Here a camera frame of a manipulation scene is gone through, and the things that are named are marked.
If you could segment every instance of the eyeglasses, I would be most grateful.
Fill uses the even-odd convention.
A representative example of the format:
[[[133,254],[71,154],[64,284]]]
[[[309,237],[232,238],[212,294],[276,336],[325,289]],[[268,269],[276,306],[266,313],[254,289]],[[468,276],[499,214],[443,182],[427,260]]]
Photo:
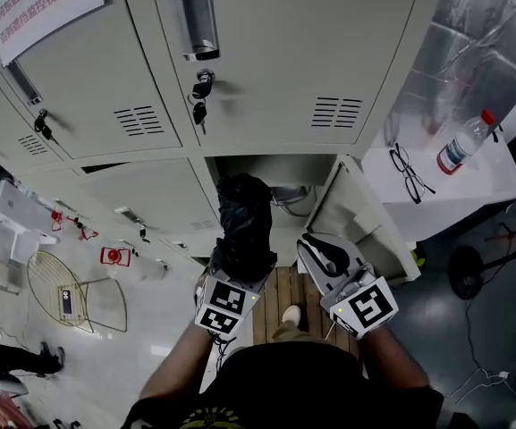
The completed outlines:
[[[404,185],[407,191],[409,191],[413,202],[417,205],[421,202],[422,197],[425,195],[425,189],[432,194],[436,194],[412,169],[409,154],[405,148],[400,147],[398,143],[395,143],[394,147],[395,149],[389,150],[389,156],[393,160],[394,167],[404,176]]]

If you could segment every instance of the black trash bag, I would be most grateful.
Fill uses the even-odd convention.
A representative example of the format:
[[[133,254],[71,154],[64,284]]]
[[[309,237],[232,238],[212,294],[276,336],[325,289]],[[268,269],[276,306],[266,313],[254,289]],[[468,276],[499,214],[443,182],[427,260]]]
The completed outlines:
[[[224,229],[224,238],[217,239],[222,270],[235,280],[258,282],[277,262],[269,249],[272,191],[247,173],[220,180],[217,190]]]

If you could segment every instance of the person's leg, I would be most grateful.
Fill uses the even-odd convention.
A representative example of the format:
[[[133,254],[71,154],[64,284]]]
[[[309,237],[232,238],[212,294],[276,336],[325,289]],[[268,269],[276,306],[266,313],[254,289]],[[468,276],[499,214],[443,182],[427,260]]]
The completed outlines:
[[[24,370],[33,374],[55,374],[61,368],[59,358],[48,351],[34,354],[26,349],[0,345],[0,373]]]
[[[282,341],[313,341],[315,343],[328,343],[327,341],[311,335],[309,332],[300,331],[301,310],[297,305],[289,307],[282,316],[282,323],[272,335],[276,343]]]

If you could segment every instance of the water bottle label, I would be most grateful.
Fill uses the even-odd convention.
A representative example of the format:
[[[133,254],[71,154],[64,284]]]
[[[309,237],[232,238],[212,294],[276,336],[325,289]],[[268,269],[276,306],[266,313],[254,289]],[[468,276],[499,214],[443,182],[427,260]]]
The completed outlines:
[[[444,147],[444,149],[441,151],[439,157],[441,162],[443,163],[444,167],[446,167],[447,170],[452,172],[456,169],[468,154],[466,154],[462,148],[461,145],[458,144],[458,141],[454,139],[451,141],[448,145]]]

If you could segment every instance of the wooden floor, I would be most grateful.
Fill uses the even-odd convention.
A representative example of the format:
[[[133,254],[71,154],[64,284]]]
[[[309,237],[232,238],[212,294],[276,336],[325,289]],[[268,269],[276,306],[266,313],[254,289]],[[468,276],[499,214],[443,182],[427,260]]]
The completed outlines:
[[[319,290],[309,275],[297,273],[296,267],[278,267],[267,279],[261,298],[253,308],[254,344],[269,343],[282,322],[289,305],[301,306],[301,317],[307,317],[309,332],[325,338],[333,322],[319,305]],[[327,341],[337,347],[358,354],[357,342],[346,331],[335,325]]]

